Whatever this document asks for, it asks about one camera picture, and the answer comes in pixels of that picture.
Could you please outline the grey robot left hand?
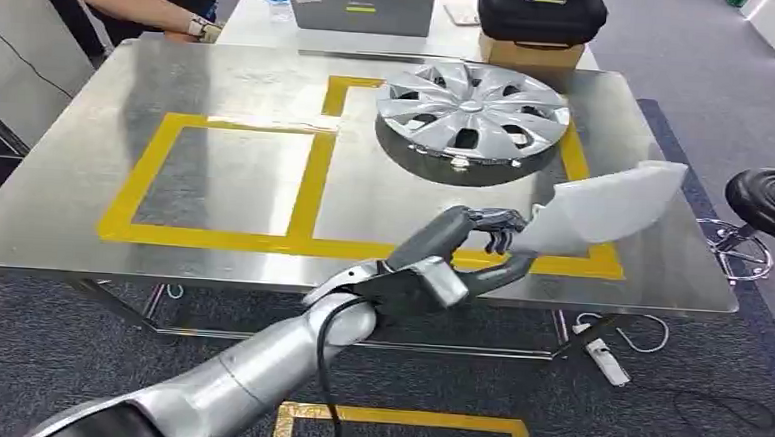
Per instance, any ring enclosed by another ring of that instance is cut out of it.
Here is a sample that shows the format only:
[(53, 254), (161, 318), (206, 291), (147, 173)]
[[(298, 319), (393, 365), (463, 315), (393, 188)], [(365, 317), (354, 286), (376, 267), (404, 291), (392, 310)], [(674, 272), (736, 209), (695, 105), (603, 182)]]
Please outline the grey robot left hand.
[[(516, 235), (527, 225), (514, 209), (471, 209), (453, 206), (440, 213), (414, 235), (402, 242), (385, 260), (387, 267), (398, 270), (430, 256), (438, 256), (450, 264), (454, 252), (473, 231), (486, 233), (489, 240), (484, 248), (488, 254), (509, 253)], [(503, 264), (469, 273), (456, 271), (472, 297), (486, 294), (522, 279), (538, 258), (535, 251), (512, 252)]]

